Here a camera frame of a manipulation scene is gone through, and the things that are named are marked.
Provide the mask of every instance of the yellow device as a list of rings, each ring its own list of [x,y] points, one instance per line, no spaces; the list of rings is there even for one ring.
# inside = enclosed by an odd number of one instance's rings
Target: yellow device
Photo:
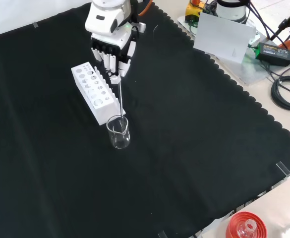
[[[185,9],[185,22],[197,23],[200,18],[201,12],[205,8],[205,3],[200,0],[190,0],[188,6]]]

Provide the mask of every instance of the white card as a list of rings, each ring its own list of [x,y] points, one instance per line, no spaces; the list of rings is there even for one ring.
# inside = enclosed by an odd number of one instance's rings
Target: white card
[[[255,34],[255,27],[201,13],[193,47],[242,63],[248,42]]]

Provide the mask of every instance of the white wall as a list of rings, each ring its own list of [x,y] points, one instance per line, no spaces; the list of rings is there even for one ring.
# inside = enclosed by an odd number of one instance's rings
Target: white wall
[[[91,0],[0,0],[0,34],[88,2]]]

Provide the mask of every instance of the test tube rack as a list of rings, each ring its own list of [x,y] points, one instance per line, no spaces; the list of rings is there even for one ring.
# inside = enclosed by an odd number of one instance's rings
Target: test tube rack
[[[71,70],[77,88],[99,125],[105,124],[113,116],[120,115],[119,101],[96,67],[93,69],[90,63],[86,62]]]

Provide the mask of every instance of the beaker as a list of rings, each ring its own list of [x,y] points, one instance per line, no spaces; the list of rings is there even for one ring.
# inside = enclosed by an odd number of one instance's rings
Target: beaker
[[[124,149],[130,144],[128,119],[124,116],[113,116],[106,123],[110,140],[116,149]]]

